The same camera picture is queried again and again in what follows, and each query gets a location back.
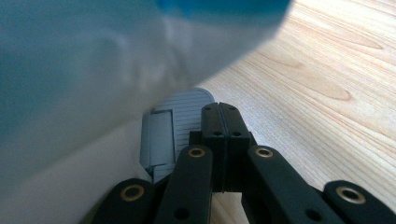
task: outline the light wood surface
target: light wood surface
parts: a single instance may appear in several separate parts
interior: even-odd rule
[[[354,182],[396,211],[396,2],[298,0],[280,32],[201,85],[322,189]],[[247,223],[217,194],[212,223]]]

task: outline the brass ring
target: brass ring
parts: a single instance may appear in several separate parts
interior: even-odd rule
[[[137,189],[136,195],[130,196],[127,194],[128,190],[131,190],[131,189]],[[141,198],[143,196],[144,193],[145,193],[145,189],[142,186],[130,185],[121,191],[120,196],[125,202],[129,203],[129,202],[138,200],[139,198]]]
[[[335,191],[337,192],[338,196],[340,196],[342,199],[344,199],[349,203],[356,203],[356,204],[366,203],[366,198],[364,197],[364,195],[362,195],[360,192],[354,189],[348,187],[338,187]]]
[[[264,158],[270,158],[274,155],[274,153],[270,149],[262,148],[262,147],[256,149],[256,154]]]
[[[194,158],[203,157],[205,155],[205,151],[200,148],[192,148],[189,150],[189,156]]]

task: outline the blurry white object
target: blurry white object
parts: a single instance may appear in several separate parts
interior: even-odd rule
[[[272,37],[288,2],[2,1],[0,223],[77,222],[144,175],[142,113]]]

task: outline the wood grain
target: wood grain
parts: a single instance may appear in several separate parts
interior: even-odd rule
[[[396,2],[297,0],[276,38],[201,85],[312,186],[337,179],[396,211]],[[217,194],[212,223],[247,223]]]

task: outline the gray plastic part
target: gray plastic part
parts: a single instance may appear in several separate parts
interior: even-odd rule
[[[170,175],[191,131],[201,130],[201,109],[214,103],[210,92],[178,92],[143,116],[140,163],[156,183]]]

